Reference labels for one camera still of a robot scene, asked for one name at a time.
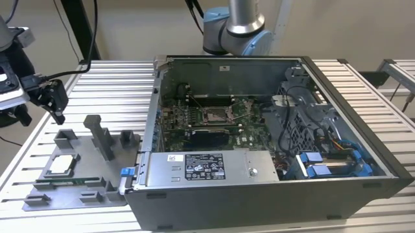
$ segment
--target aluminum extrusion table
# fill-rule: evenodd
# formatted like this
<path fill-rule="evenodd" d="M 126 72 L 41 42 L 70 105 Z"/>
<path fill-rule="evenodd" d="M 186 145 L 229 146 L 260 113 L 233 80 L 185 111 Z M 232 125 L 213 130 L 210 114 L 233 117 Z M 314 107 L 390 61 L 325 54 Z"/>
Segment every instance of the aluminum extrusion table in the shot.
<path fill-rule="evenodd" d="M 314 60 L 314 63 L 392 154 L 415 176 L 413 123 L 349 64 L 341 64 L 337 60 Z M 151 82 L 151 62 L 134 61 L 95 61 L 86 74 L 69 79 L 65 124 L 57 126 L 45 114 L 0 177 L 0 231 L 139 232 L 129 206 L 35 212 L 23 212 L 21 206 L 22 199 L 31 189 L 30 182 L 38 177 L 51 154 L 53 137 L 58 129 L 71 128 L 77 135 L 87 135 L 89 130 L 82 125 L 85 115 L 99 114 L 101 126 L 107 127 L 111 133 L 129 129 L 142 135 Z M 373 200 L 345 220 L 189 232 L 296 231 L 341 233 L 415 231 L 415 183 L 392 198 Z"/>

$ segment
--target gray metal chassis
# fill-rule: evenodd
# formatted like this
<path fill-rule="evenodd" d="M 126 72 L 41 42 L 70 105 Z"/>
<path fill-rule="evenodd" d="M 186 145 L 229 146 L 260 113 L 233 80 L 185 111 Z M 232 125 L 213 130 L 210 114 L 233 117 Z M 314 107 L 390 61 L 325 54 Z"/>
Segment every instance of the gray metal chassis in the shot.
<path fill-rule="evenodd" d="M 350 65 L 336 60 L 314 63 L 360 115 L 362 121 L 415 176 L 415 127 Z M 86 114 L 101 114 L 102 127 L 111 133 L 131 129 L 142 135 L 151 92 L 151 62 L 98 61 L 87 74 L 70 78 L 66 84 L 69 105 L 65 128 L 87 134 L 81 122 Z M 58 127 L 45 115 L 5 173 L 0 177 L 0 229 L 5 232 L 139 231 L 129 206 L 23 212 L 22 198 L 33 179 L 53 152 L 51 140 Z M 410 232 L 415 229 L 415 188 L 405 187 L 392 198 L 370 201 L 348 219 L 297 222 L 253 227 L 197 230 L 189 232 Z"/>
<path fill-rule="evenodd" d="M 126 202 L 131 207 L 142 229 L 192 230 L 344 219 L 369 201 L 389 198 L 412 182 L 408 172 L 402 169 L 402 166 L 376 138 L 373 132 L 370 132 L 368 126 L 364 123 L 358 123 L 361 121 L 360 117 L 353 113 L 329 80 L 318 70 L 314 70 L 314 64 L 308 57 L 214 58 L 168 56 L 165 61 L 169 61 L 168 66 L 172 69 L 161 68 L 157 70 L 155 94 L 151 96 L 149 105 L 149 112 L 153 114 L 147 115 L 142 152 L 151 151 L 147 149 L 153 147 L 153 135 L 155 135 L 155 132 L 159 132 L 158 126 L 154 124 L 157 118 L 154 112 L 158 108 L 158 96 L 165 94 L 162 90 L 169 87 L 162 84 L 162 82 L 169 81 L 166 77 L 162 78 L 163 73 L 166 75 L 174 74 L 169 78 L 178 79 L 176 82 L 189 83 L 194 94 L 210 94 L 212 92 L 214 94 L 226 94 L 226 88 L 229 88 L 234 93 L 260 93 L 266 95 L 269 94 L 268 92 L 272 92 L 272 87 L 277 88 L 277 85 L 272 83 L 277 83 L 276 79 L 284 77 L 276 74 L 284 73 L 286 68 L 293 66 L 294 61 L 298 61 L 329 99 L 330 104 L 336 107 L 361 144 L 368 149 L 376 163 L 385 171 L 385 175 L 306 181 L 274 182 L 268 180 L 249 184 L 224 180 L 214 183 L 204 181 L 178 183 L 170 181 L 158 185 L 150 185 L 147 181 L 154 178 L 153 176 L 177 177 L 181 172 L 170 172 L 172 168 L 154 164 L 155 158 L 159 155 L 145 153 L 141 155 L 138 166 L 138 182 L 137 184 L 133 182 L 133 190 L 125 194 Z M 229 72 L 220 71 L 222 66 L 229 66 Z M 194 77 L 194 74 L 197 74 L 194 81 L 192 79 L 182 80 L 182 78 Z M 256 79 L 256 84 L 250 83 L 250 79 L 254 76 L 261 78 L 260 81 Z M 228 79 L 229 87 L 226 84 L 217 84 L 225 78 Z M 225 151 L 213 151 L 212 153 L 228 154 Z"/>

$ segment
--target green circuit board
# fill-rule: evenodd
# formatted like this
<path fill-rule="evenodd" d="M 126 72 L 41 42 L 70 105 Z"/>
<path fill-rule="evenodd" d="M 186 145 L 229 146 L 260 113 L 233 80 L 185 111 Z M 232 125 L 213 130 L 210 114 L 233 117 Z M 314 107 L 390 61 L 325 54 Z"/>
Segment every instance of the green circuit board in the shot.
<path fill-rule="evenodd" d="M 162 109 L 163 149 L 169 151 L 272 150 L 258 103 L 234 98 L 229 106 L 170 106 Z M 228 142 L 216 147 L 188 147 L 192 130 L 225 130 Z"/>

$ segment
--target warning label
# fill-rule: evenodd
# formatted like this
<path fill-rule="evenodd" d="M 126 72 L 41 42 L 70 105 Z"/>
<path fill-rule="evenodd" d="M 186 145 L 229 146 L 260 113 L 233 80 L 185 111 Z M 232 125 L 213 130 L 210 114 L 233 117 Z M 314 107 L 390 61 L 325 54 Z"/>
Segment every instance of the warning label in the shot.
<path fill-rule="evenodd" d="M 186 154 L 184 157 L 188 181 L 225 179 L 222 154 Z"/>

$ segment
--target blue plastic latch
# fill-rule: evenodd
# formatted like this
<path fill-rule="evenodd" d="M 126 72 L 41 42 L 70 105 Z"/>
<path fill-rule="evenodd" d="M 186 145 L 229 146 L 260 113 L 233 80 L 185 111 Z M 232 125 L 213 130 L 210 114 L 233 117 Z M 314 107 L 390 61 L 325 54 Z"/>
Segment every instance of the blue plastic latch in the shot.
<path fill-rule="evenodd" d="M 300 154 L 300 161 L 302 163 L 321 163 L 322 158 L 318 152 L 302 152 Z"/>
<path fill-rule="evenodd" d="M 135 171 L 134 168 L 122 168 L 119 175 L 121 175 L 121 177 L 133 177 L 134 171 Z"/>
<path fill-rule="evenodd" d="M 361 165 L 360 171 L 354 172 L 356 176 L 365 177 L 372 176 L 372 169 L 366 163 Z"/>
<path fill-rule="evenodd" d="M 358 151 L 353 150 L 352 151 L 352 156 L 354 157 L 357 162 L 361 160 L 361 155 L 360 155 Z"/>
<path fill-rule="evenodd" d="M 306 174 L 308 174 L 308 177 L 312 179 L 312 178 L 330 175 L 330 172 L 325 165 L 313 165 L 306 168 Z"/>

